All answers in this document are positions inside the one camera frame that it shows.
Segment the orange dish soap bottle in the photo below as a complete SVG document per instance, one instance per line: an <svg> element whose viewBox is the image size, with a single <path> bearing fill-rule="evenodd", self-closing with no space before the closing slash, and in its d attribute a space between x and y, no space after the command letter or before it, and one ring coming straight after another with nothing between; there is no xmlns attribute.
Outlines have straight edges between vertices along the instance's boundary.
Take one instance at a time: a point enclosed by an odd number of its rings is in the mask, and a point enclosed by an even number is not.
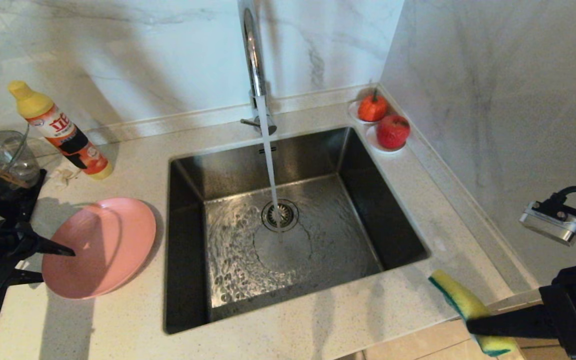
<svg viewBox="0 0 576 360"><path fill-rule="evenodd" d="M18 114L54 146L73 166L96 180L110 176L113 166L87 135L49 96L34 91L22 80L13 80L8 91Z"/></svg>

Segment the yellow fish-shaped sponge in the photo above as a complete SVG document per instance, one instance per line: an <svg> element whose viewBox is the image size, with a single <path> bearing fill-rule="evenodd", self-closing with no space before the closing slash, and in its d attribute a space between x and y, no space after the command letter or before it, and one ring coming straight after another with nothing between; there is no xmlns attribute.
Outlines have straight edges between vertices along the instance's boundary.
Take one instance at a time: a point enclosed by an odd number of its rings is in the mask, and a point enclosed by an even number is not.
<svg viewBox="0 0 576 360"><path fill-rule="evenodd" d="M487 306L472 291L441 269L432 272L428 280L442 293L446 303L458 313L464 323L491 316ZM517 343L511 337L475 333L471 333L471 337L477 342L482 353L491 358L518 350Z"/></svg>

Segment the running tap water stream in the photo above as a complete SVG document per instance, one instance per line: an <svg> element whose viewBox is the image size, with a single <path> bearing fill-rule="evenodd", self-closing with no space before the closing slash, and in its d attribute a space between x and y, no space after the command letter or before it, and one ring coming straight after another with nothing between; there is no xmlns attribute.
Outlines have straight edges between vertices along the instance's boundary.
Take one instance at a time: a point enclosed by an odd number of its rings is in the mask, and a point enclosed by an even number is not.
<svg viewBox="0 0 576 360"><path fill-rule="evenodd" d="M257 105L257 112L260 119L260 129L262 130L262 140L263 140L263 150L265 151L265 160L267 171L269 174L269 183L270 183L270 194L272 197L272 210L268 210L267 218L270 219L270 215L273 216L275 227L277 228L278 233L282 233L283 230L281 228L281 212L279 209L278 204L278 194L276 189L276 182L275 182L275 175L274 175L274 166L273 166L273 159L272 159L272 151L270 148L270 132L269 132L269 117L267 115L266 103L265 103L265 96L264 95L255 95L254 96L255 103Z"/></svg>

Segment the small white dish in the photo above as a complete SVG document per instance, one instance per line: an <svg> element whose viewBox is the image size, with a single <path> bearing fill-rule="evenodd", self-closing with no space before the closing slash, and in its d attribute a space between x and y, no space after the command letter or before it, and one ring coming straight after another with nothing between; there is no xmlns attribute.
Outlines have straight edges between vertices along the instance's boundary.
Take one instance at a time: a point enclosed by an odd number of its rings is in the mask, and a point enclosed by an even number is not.
<svg viewBox="0 0 576 360"><path fill-rule="evenodd" d="M365 137L366 137L366 141L368 141L368 144L373 148L373 150L375 150L376 152L378 152L380 154L384 154L384 155L399 152L403 148L405 148L405 146L407 145L407 142L404 142L402 144L402 146L400 146L398 148L386 148L386 147L382 146L378 142L378 139L377 139L377 126L376 125L369 127L368 130L366 130Z"/></svg>
<svg viewBox="0 0 576 360"><path fill-rule="evenodd" d="M374 126L377 125L381 120L377 120L377 121L364 121L361 120L361 118L359 118L358 116L358 110L360 107L361 101L360 100L355 100L355 101L350 101L348 103L348 108L347 108L347 114L348 116L356 121L357 123L359 123L360 125L364 125L364 126Z"/></svg>

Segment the clear glass bowl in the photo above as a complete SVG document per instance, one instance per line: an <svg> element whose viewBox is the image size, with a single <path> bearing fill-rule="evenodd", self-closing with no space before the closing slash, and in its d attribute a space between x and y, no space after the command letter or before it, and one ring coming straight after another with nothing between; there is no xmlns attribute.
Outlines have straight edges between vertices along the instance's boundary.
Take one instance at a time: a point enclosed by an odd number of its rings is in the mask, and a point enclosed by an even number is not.
<svg viewBox="0 0 576 360"><path fill-rule="evenodd" d="M39 181L40 167L27 137L27 132L0 131L0 198L28 191Z"/></svg>

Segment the crumpled white tissue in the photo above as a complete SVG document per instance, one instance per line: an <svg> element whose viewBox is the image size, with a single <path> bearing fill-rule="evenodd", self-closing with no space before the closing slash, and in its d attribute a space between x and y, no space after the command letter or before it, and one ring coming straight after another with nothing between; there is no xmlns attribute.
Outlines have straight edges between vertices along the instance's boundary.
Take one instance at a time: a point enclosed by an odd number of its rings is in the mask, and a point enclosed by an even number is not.
<svg viewBox="0 0 576 360"><path fill-rule="evenodd" d="M77 167L59 167L52 172L48 182L56 189L66 189L70 181L77 178L81 169Z"/></svg>

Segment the pink round plate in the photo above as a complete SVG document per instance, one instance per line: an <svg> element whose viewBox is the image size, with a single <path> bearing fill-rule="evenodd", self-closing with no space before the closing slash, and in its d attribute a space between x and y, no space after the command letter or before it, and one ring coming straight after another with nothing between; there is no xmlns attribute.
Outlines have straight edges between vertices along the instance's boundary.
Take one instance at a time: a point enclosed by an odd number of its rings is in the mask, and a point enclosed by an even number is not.
<svg viewBox="0 0 576 360"><path fill-rule="evenodd" d="M157 234L145 202L115 197L90 203L68 218L52 241L74 256L43 255L47 288L65 299L87 300L125 285L145 264Z"/></svg>

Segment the chrome kitchen faucet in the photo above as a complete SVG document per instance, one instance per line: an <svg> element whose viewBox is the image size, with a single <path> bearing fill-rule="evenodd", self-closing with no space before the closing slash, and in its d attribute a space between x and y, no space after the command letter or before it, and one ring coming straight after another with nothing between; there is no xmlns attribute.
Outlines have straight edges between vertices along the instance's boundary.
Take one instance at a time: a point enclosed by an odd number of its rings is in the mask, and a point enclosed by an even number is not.
<svg viewBox="0 0 576 360"><path fill-rule="evenodd" d="M267 105L258 105L257 103L257 98L267 96L268 91L263 66L262 39L254 0L237 0L237 6L250 82L249 98L254 114L251 120L242 120L242 123L254 126L258 132L261 132L259 114L264 113L267 116L269 135L272 136L277 127L274 125L271 111Z"/></svg>

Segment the stainless steel sink basin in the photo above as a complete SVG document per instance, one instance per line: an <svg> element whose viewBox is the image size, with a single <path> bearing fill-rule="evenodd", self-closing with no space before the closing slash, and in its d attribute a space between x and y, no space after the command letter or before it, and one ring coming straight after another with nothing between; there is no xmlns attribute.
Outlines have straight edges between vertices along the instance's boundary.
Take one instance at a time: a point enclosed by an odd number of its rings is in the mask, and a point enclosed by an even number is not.
<svg viewBox="0 0 576 360"><path fill-rule="evenodd" d="M297 225L262 224L272 202L262 144L170 162L164 330L172 335L413 264L429 256L351 127L270 143L278 199Z"/></svg>

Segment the red apple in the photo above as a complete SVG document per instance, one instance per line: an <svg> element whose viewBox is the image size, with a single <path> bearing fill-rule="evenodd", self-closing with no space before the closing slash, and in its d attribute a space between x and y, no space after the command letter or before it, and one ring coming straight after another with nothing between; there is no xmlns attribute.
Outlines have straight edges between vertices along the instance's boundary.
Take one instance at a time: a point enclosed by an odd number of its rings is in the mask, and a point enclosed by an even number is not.
<svg viewBox="0 0 576 360"><path fill-rule="evenodd" d="M384 149L399 150L405 146L410 135L409 121L396 114L385 116L375 131L377 143Z"/></svg>

